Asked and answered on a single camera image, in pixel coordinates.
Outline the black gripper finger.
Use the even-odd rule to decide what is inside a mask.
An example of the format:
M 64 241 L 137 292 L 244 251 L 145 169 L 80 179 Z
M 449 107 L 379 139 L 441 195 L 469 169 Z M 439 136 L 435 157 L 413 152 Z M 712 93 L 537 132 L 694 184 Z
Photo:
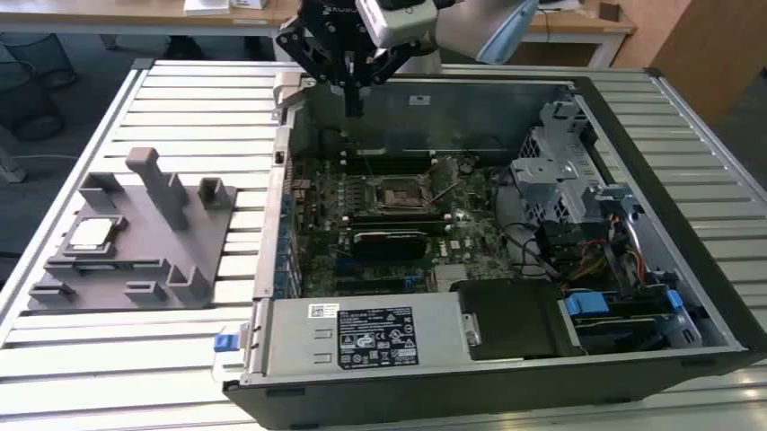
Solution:
M 392 48 L 379 50 L 371 43 L 353 51 L 353 117 L 363 115 L 363 90 L 384 84 L 396 70 L 419 52 L 419 41 L 413 40 Z
M 299 63 L 319 84 L 331 84 L 343 96 L 344 111 L 353 118 L 353 83 L 348 67 L 347 52 L 331 54 L 323 50 L 309 31 L 295 16 L 279 32 L 277 45 Z

